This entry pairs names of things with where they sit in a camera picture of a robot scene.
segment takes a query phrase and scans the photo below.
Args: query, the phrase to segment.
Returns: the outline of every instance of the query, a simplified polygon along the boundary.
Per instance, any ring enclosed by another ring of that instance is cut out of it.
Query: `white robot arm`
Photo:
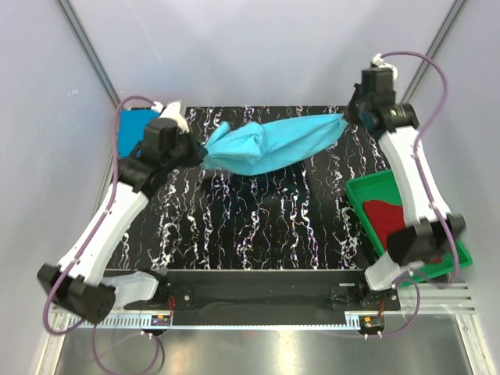
[[[166,183],[168,174],[181,166],[199,164],[206,153],[192,137],[182,116],[180,102],[170,103],[167,107],[157,102],[152,110],[160,113],[159,118],[146,126],[144,139],[135,150],[119,161],[120,178],[111,209],[106,211],[113,186],[109,187],[104,202],[77,243],[56,266],[44,264],[37,275],[49,293],[62,270],[74,263],[55,295],[54,303],[91,323],[102,321],[111,309],[155,297],[158,275],[151,271],[134,271],[118,277],[104,277],[105,267],[132,221]],[[105,219],[81,257],[76,259],[77,252],[103,213]]]
[[[385,154],[401,195],[406,225],[388,236],[386,253],[366,269],[365,293],[390,289],[394,280],[409,269],[419,268],[449,250],[436,211],[445,218],[454,238],[465,228],[463,217],[452,215],[441,197],[422,146],[418,145],[414,152],[419,123],[410,104],[395,102],[394,70],[393,66],[372,61],[372,66],[362,71],[362,83],[355,85],[345,112],[345,119],[364,126]],[[433,197],[432,203],[422,177]]]

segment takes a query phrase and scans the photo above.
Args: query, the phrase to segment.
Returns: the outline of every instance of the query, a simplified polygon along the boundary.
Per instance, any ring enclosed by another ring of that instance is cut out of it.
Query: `gray floor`
[[[387,317],[387,331],[403,322]],[[105,352],[130,330],[100,330]],[[165,333],[166,364],[159,374],[471,374],[456,322],[447,316],[419,316],[401,336],[349,339],[312,331],[180,331]],[[115,348],[102,361],[116,373],[144,369],[154,345],[143,337]],[[68,334],[58,375],[101,374],[91,354],[91,330]]]

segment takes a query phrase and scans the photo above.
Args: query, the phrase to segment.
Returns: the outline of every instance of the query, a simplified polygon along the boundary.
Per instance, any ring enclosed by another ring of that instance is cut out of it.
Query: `cyan cloth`
[[[347,123],[342,114],[301,116],[264,123],[250,122],[230,130],[222,122],[205,147],[203,167],[252,176],[307,159],[331,146]]]

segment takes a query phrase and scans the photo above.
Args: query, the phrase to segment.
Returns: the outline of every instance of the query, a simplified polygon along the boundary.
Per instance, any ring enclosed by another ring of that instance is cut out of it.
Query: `marble pattern tabletop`
[[[186,118],[205,141],[224,120],[265,123],[342,110],[188,108]],[[370,242],[345,196],[345,182],[387,167],[376,142],[349,124],[337,144],[272,173],[174,170],[123,236],[108,268],[356,268],[361,247]]]

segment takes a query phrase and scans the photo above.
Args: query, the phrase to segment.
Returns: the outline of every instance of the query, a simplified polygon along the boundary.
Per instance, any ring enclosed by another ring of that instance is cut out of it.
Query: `cable connector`
[[[153,102],[153,105],[151,106],[150,110],[156,112],[156,113],[161,113],[165,109],[165,106],[160,103],[160,102]]]
[[[165,109],[161,112],[160,118],[172,119],[177,122],[177,127],[181,134],[186,134],[190,132],[188,122],[180,113],[182,109],[182,104],[180,101],[169,103]]]
[[[376,68],[391,68],[392,69],[392,80],[397,80],[398,79],[398,68],[396,68],[392,64],[387,64],[384,59],[382,59],[382,54],[377,53],[371,61],[372,67]]]
[[[148,340],[151,340],[153,338],[153,333],[151,332],[144,332],[143,330],[141,331],[141,336],[148,335]]]

